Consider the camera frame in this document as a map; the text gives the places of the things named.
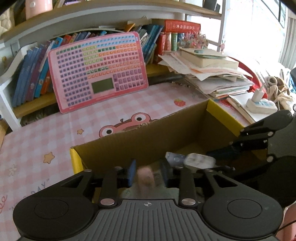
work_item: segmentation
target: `black cable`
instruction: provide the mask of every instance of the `black cable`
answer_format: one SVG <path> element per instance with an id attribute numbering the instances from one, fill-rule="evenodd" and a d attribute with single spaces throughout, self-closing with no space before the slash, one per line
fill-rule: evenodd
<path id="1" fill-rule="evenodd" d="M 281 231 L 282 229 L 284 229 L 284 228 L 288 227 L 289 225 L 291 225 L 291 224 L 293 224 L 293 223 L 296 223 L 296 219 L 295 219 L 294 221 L 292 221 L 292 222 L 289 222 L 288 224 L 286 224 L 286 225 L 282 226 L 282 227 L 281 227 L 281 228 L 278 230 L 278 232 L 279 232 L 279 231 Z"/>

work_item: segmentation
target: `pink checkered tablecloth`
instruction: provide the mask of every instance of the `pink checkered tablecloth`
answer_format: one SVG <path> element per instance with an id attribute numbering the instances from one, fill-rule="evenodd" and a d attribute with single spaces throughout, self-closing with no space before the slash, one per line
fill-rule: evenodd
<path id="1" fill-rule="evenodd" d="M 56 113 L 5 136 L 0 153 L 0 241 L 19 238 L 12 212 L 21 199 L 73 175 L 71 146 L 98 139 L 102 127 L 115 126 L 136 113 L 160 119 L 204 100 L 185 86 L 163 83 Z"/>

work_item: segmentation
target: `white curtain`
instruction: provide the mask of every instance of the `white curtain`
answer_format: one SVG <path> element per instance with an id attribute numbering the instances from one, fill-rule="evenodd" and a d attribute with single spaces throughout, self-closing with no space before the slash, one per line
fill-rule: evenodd
<path id="1" fill-rule="evenodd" d="M 280 63 L 286 68 L 293 69 L 296 63 L 296 19 L 288 18 L 285 44 Z"/>

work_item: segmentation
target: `orange star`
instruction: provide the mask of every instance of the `orange star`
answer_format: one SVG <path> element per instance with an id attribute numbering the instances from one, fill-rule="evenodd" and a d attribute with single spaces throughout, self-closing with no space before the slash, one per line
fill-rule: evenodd
<path id="1" fill-rule="evenodd" d="M 83 132 L 84 132 L 83 129 L 79 129 L 79 130 L 77 130 L 77 135 L 82 135 Z"/>
<path id="2" fill-rule="evenodd" d="M 43 163 L 48 163 L 48 164 L 50 164 L 54 158 L 55 158 L 55 156 L 52 154 L 52 152 L 50 152 L 50 153 L 48 153 L 48 154 L 45 154 L 45 155 L 44 155 Z"/>

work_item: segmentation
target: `triangular cutout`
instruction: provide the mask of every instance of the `triangular cutout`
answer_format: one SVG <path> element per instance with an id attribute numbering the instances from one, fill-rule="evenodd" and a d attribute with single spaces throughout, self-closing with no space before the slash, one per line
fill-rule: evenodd
<path id="1" fill-rule="evenodd" d="M 225 179 L 221 176 L 214 175 L 214 179 L 215 179 L 216 183 L 218 184 L 218 186 L 221 188 L 237 187 L 237 185 L 235 183 L 228 181 L 227 179 Z"/>
<path id="2" fill-rule="evenodd" d="M 83 179 L 83 175 L 76 177 L 62 185 L 64 188 L 77 188 L 81 180 Z"/>

